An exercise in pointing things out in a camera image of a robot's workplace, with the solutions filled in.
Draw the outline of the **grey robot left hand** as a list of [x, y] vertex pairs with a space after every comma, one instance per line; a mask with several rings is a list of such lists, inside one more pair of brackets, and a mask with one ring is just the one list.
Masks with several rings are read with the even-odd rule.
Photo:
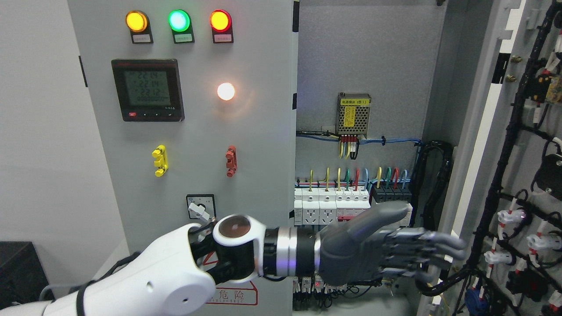
[[427, 283], [432, 276], [420, 264], [444, 269], [450, 265], [444, 256], [466, 257], [466, 243], [451, 234], [421, 227], [389, 228], [406, 213], [406, 202], [389, 201], [325, 227], [320, 233], [321, 278], [331, 286], [382, 277], [413, 277]]

